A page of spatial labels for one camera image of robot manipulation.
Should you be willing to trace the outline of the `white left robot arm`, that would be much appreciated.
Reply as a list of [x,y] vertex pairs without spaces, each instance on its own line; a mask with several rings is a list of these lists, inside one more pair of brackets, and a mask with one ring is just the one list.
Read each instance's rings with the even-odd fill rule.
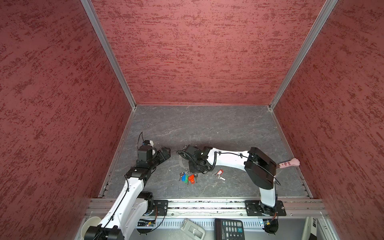
[[154,209],[154,197],[144,187],[158,165],[171,157],[171,149],[157,150],[151,141],[144,141],[137,150],[136,165],[125,174],[125,183],[115,203],[95,226],[83,225],[83,240],[128,240],[137,223]]

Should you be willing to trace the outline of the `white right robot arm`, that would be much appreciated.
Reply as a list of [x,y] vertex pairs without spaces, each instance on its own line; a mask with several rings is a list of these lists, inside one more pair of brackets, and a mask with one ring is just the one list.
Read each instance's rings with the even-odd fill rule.
[[202,150],[188,145],[177,151],[188,161],[190,173],[207,174],[216,167],[228,167],[244,171],[259,188],[260,208],[265,215],[275,213],[277,204],[276,179],[277,164],[260,149],[252,147],[248,151],[236,152],[204,147]]

